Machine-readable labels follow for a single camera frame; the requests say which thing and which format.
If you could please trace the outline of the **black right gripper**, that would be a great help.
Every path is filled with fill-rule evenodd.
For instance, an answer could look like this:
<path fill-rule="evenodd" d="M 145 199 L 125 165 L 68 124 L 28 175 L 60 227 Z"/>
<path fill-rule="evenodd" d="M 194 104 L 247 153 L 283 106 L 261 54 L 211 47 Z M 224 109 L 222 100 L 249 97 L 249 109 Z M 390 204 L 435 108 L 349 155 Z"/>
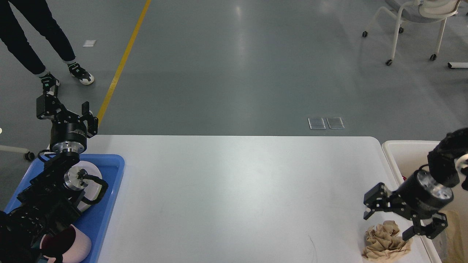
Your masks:
<path fill-rule="evenodd" d="M 368 220 L 378 211 L 401 212 L 403 202 L 409 206 L 413 226 L 402 234 L 403 241 L 410 240 L 415 235 L 423 235 L 429 239 L 436 238 L 448 227 L 445 213 L 438 213 L 454 200 L 450 187 L 436 182 L 429 171 L 420 169 L 408 177 L 397 190 L 391 192 L 384 183 L 377 183 L 364 194 L 363 204 L 366 207 L 363 218 Z M 421 225 L 421 219 L 431 218 L 431 223 Z"/>

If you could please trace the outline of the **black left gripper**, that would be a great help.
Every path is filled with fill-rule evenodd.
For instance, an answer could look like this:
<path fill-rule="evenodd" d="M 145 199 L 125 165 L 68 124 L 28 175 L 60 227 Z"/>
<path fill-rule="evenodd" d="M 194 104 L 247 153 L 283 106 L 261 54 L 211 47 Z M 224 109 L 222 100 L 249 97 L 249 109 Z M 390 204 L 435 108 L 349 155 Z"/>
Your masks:
<path fill-rule="evenodd" d="M 50 150 L 55 153 L 72 151 L 83 153 L 87 149 L 87 138 L 98 133 L 99 119 L 89 109 L 89 102 L 82 103 L 81 115 L 72 123 L 72 114 L 57 96 L 47 92 L 36 99 L 36 117 L 52 122 Z"/>

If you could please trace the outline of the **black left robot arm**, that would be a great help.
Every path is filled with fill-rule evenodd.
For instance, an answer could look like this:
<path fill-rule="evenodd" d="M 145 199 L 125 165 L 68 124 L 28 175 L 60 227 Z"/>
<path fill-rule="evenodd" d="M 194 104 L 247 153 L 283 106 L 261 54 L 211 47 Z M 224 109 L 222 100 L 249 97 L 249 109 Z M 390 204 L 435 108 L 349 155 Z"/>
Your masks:
<path fill-rule="evenodd" d="M 80 202 L 95 205 L 104 197 L 108 184 L 84 169 L 72 172 L 87 149 L 87 139 L 97 135 L 98 118 L 82 104 L 82 115 L 66 109 L 57 95 L 43 92 L 37 98 L 37 118 L 52 122 L 50 148 L 55 156 L 44 161 L 44 169 L 18 194 L 20 206 L 10 213 L 1 211 L 1 262 L 36 263 L 41 256 L 63 256 L 52 249 L 34 248 L 45 234 L 58 235 L 82 212 Z"/>

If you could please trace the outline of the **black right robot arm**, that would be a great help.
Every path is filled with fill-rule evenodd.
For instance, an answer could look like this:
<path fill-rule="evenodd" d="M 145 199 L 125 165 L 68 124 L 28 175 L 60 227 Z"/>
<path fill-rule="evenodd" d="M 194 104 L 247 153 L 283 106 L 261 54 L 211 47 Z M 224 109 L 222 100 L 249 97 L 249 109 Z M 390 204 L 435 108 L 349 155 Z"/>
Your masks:
<path fill-rule="evenodd" d="M 454 200 L 452 189 L 460 183 L 460 175 L 467 175 L 467 128 L 448 133 L 428 153 L 426 165 L 414 171 L 398 189 L 389 191 L 380 182 L 365 193 L 363 218 L 367 220 L 377 211 L 396 213 L 413 223 L 403 232 L 403 240 L 415 235 L 434 239 L 448 227 L 441 210 Z"/>

